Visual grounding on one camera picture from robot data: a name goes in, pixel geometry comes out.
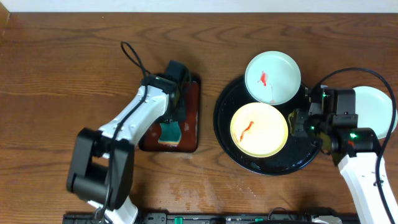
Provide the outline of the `green scrub sponge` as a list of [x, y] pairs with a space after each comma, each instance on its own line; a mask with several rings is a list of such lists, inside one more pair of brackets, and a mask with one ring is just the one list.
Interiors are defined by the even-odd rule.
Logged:
[[178, 121], [160, 123], [161, 135], [158, 143], [168, 146], [177, 146], [182, 138], [182, 132]]

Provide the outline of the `light green plate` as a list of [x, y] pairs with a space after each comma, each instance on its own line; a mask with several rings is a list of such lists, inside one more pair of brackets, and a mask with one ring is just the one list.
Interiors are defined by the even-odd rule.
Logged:
[[355, 112], [358, 128], [371, 128], [378, 139], [387, 136], [392, 119], [392, 101], [381, 90], [370, 86], [357, 86]]
[[278, 51], [255, 56], [244, 74], [249, 94], [268, 105], [281, 105], [291, 100], [298, 92], [301, 81], [301, 72], [295, 60]]

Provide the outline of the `yellow plate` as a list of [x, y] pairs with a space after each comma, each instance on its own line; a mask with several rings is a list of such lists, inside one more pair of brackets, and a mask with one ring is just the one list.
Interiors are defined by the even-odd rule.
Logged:
[[244, 154], [264, 158], [277, 154], [288, 139], [288, 126], [282, 113], [265, 103], [248, 103], [233, 115], [230, 135]]

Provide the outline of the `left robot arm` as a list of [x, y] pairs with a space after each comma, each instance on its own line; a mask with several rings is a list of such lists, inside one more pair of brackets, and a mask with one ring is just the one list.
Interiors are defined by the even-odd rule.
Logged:
[[67, 190], [94, 206], [85, 223], [134, 223], [137, 207], [129, 198], [135, 146], [157, 120], [177, 120], [190, 75], [148, 75], [134, 99], [98, 130], [76, 137]]

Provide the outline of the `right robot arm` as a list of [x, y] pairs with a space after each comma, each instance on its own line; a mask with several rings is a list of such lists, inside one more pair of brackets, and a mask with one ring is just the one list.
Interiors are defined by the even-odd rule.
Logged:
[[349, 191], [361, 223], [397, 223], [397, 202], [387, 179], [382, 147], [370, 128], [358, 128], [358, 115], [289, 114], [290, 132], [309, 138], [332, 157]]

